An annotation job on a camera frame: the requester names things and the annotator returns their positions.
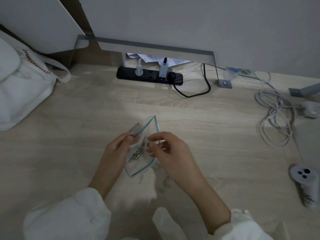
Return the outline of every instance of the person's right hand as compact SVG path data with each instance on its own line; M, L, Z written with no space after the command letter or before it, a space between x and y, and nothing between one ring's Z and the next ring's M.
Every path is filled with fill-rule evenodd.
M199 187L207 184L198 168L197 163L189 149L189 146L177 136L170 132L160 132L147 138L148 153L158 158L167 174L188 195L196 193ZM154 141L165 140L159 144Z

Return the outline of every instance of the plastic zip bag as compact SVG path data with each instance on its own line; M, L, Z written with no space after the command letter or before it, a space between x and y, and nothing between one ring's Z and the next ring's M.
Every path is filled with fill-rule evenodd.
M156 158L149 156L146 149L149 142L147 137L158 132L159 125L156 116L149 118L144 126L138 123L131 131L134 141L138 142L131 145L129 152L127 153L127 162L124 169L129 177L142 173L150 168L156 161Z

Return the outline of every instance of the white board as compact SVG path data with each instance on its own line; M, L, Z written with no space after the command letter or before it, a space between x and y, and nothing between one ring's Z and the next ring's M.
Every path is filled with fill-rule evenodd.
M95 36L213 51L224 67L320 77L320 0L79 1ZM124 48L114 50L144 54Z
M84 32L59 0L1 0L0 23L42 53L72 50ZM81 40L77 48L89 45Z

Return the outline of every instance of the black power strip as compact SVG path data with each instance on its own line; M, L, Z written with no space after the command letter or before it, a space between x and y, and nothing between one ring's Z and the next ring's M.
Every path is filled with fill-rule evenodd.
M137 76L135 74L136 68L121 66L117 71L117 78L131 81L149 82L149 83L161 83L161 84L172 84L169 82L167 77L159 77L159 71L142 69L142 76ZM181 73L176 73L176 78L174 80L174 85L181 86L183 84L183 75Z

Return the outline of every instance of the white sleeve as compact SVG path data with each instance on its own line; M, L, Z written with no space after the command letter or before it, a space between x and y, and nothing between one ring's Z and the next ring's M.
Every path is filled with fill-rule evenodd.
M217 229L207 240L272 240L253 220L249 211L231 210L231 221Z
M26 240L104 240L110 219L111 212L98 191L86 188L57 204L28 212L23 233Z

